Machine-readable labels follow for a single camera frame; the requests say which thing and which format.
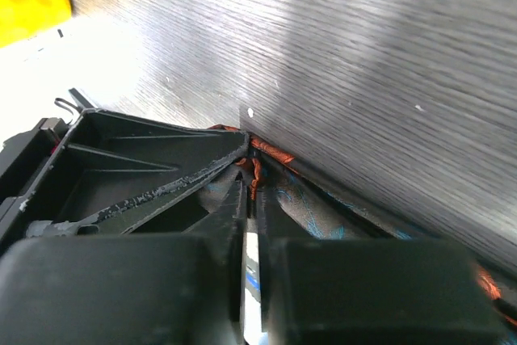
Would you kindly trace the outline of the black orange floral tie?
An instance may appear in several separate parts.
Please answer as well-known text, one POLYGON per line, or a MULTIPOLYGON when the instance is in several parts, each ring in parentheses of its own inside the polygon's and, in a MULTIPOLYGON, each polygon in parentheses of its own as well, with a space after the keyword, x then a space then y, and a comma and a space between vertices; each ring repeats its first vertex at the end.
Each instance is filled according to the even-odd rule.
MULTIPOLYGON (((217 125, 209 129, 238 130, 217 125)), ((340 201, 331 193, 308 181, 308 168, 288 154, 264 140, 246 133, 249 138, 247 153, 233 162, 234 181, 243 182, 247 190, 246 225, 255 226, 258 234, 258 267, 255 271, 261 297, 259 228, 256 205, 260 192, 273 190, 280 207, 300 227, 318 239, 393 238, 398 240, 429 239, 412 229, 389 225, 368 210, 340 201)), ((516 308, 490 272, 473 260, 478 284, 490 299, 496 313, 506 327, 507 335, 501 343, 516 340, 516 308)))

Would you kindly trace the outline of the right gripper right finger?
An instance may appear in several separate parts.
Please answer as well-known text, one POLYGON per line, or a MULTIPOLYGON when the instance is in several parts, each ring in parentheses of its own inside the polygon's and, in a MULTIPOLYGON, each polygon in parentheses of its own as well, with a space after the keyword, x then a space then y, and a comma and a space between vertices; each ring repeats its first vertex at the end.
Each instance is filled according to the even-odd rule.
POLYGON ((438 239, 318 239, 257 196, 263 325, 272 344, 499 344, 473 261, 438 239))

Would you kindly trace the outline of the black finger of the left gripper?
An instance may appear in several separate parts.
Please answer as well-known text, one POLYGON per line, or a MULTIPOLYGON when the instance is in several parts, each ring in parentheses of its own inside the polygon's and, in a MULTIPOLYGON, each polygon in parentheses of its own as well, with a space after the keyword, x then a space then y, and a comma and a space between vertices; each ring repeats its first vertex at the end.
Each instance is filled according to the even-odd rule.
POLYGON ((219 206, 249 141, 99 109, 43 119, 3 145, 1 233, 183 231, 219 206))

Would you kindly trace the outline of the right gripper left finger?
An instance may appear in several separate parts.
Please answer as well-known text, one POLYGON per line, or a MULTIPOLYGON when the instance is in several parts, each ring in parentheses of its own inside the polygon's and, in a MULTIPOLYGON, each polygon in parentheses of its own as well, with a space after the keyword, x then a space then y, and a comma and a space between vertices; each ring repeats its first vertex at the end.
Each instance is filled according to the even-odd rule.
POLYGON ((32 238, 1 261, 4 344, 241 344, 247 190, 182 233, 32 238))

